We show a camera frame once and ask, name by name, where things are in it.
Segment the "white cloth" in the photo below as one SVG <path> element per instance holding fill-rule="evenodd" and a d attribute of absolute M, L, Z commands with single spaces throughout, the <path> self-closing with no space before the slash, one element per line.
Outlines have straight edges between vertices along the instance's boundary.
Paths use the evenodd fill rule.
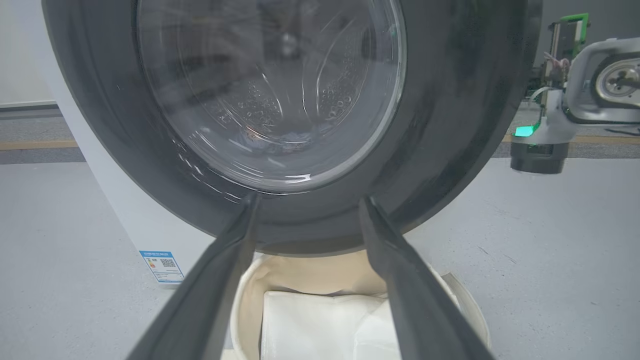
<path fill-rule="evenodd" d="M 388 305 L 381 307 L 386 302 L 367 295 L 327 297 L 267 291 L 260 358 L 393 360 L 378 357 L 394 351 L 399 354 L 391 312 Z"/>

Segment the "washing machine door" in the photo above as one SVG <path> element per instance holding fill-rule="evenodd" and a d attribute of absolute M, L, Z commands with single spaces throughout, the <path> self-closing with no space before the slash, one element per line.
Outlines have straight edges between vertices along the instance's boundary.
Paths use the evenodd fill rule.
<path fill-rule="evenodd" d="M 87 122 L 151 197 L 216 236 L 262 193 L 263 252 L 358 249 L 443 208 L 524 93 L 540 2 L 44 0 Z"/>

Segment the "robotic arm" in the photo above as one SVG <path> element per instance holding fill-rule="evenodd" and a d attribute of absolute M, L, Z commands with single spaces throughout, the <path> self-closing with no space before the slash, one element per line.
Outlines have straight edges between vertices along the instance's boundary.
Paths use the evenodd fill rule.
<path fill-rule="evenodd" d="M 584 102 L 587 67 L 606 55 L 589 84 L 595 104 Z M 606 40 L 585 47 L 571 64 L 564 88 L 546 93 L 546 116 L 516 129 L 511 168 L 559 174 L 569 142 L 581 127 L 640 126 L 640 38 Z"/>

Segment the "white washing machine body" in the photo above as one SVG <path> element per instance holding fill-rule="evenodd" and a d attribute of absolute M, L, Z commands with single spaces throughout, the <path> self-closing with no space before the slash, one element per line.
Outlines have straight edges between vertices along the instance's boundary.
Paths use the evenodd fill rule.
<path fill-rule="evenodd" d="M 215 238 L 165 209 L 115 162 L 89 127 L 65 82 L 49 40 L 42 2 L 16 0 L 12 5 L 60 111 L 131 241 L 140 252 L 170 252 L 186 275 Z M 160 276 L 158 280 L 174 282 L 173 279 Z"/>

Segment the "white wall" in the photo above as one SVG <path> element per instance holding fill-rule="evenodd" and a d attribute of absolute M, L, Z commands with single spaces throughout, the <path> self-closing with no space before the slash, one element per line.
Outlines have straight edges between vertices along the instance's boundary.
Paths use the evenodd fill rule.
<path fill-rule="evenodd" d="M 0 108 L 54 104 L 9 0 L 0 0 Z"/>

